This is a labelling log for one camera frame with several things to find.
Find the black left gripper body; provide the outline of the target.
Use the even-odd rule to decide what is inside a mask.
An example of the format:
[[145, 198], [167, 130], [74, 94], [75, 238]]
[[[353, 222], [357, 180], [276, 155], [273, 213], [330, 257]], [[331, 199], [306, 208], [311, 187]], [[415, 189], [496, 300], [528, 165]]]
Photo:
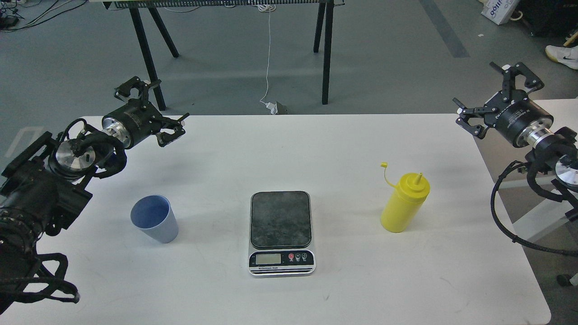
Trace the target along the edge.
[[131, 149], [159, 132], [161, 122], [156, 118], [160, 116], [160, 111], [151, 103], [144, 107], [125, 104], [103, 117], [103, 132], [122, 142], [125, 149]]

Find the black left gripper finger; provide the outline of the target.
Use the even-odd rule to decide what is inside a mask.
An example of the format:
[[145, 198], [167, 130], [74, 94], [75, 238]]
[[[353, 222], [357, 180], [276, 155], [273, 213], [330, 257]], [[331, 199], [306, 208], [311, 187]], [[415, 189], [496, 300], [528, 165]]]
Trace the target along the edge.
[[120, 84], [114, 89], [114, 97], [124, 102], [117, 110], [134, 107], [144, 110], [145, 107], [154, 107], [149, 101], [149, 91], [155, 90], [161, 84], [161, 80], [151, 82], [143, 81], [140, 77], [134, 76], [128, 81]]
[[154, 116], [154, 135], [160, 147], [167, 146], [186, 133], [183, 123], [189, 115], [190, 113], [185, 113], [176, 120], [161, 114]]

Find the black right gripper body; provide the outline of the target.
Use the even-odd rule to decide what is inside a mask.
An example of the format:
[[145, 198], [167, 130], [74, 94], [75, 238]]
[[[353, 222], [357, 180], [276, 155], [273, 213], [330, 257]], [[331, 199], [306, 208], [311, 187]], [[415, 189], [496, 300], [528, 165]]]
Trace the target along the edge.
[[496, 108], [497, 115], [489, 118], [489, 124], [493, 126], [515, 148], [523, 148], [529, 145], [525, 130], [536, 125], [549, 128], [554, 118], [534, 101], [528, 98], [526, 91], [513, 90], [513, 99], [504, 102], [499, 91], [493, 98], [486, 101], [487, 108]]

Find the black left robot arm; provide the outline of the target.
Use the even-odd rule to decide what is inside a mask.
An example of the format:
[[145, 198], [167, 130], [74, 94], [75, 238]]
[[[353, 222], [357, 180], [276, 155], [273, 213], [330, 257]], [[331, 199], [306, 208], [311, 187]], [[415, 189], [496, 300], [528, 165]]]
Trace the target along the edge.
[[171, 119], [149, 101], [149, 91], [160, 83], [130, 78], [114, 93], [124, 105], [104, 115], [100, 128], [75, 119], [57, 137], [50, 132], [39, 136], [4, 169], [2, 312], [15, 302], [80, 300], [78, 288], [65, 279], [66, 255], [39, 254], [37, 242], [43, 235], [56, 236], [70, 227], [93, 196], [86, 190], [89, 181], [123, 171], [127, 150], [152, 135], [164, 147], [185, 134], [188, 113]]

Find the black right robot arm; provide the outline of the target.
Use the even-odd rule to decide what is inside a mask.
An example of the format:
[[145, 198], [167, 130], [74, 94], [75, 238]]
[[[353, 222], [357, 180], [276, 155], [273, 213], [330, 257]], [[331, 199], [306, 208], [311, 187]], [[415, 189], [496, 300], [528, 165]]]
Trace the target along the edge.
[[567, 202], [569, 221], [577, 220], [577, 132], [569, 127], [552, 131], [553, 115], [537, 105], [529, 94], [544, 87], [542, 80], [522, 62], [491, 68], [503, 78], [500, 89], [480, 107], [468, 108], [457, 98], [456, 124], [471, 136], [483, 139], [496, 130], [514, 148], [528, 147], [525, 161], [512, 161], [499, 175], [490, 195], [490, 211], [497, 227], [526, 248], [576, 257], [577, 251], [554, 249], [529, 242], [508, 230], [497, 216], [495, 198], [512, 172], [524, 173], [532, 191], [553, 202]]

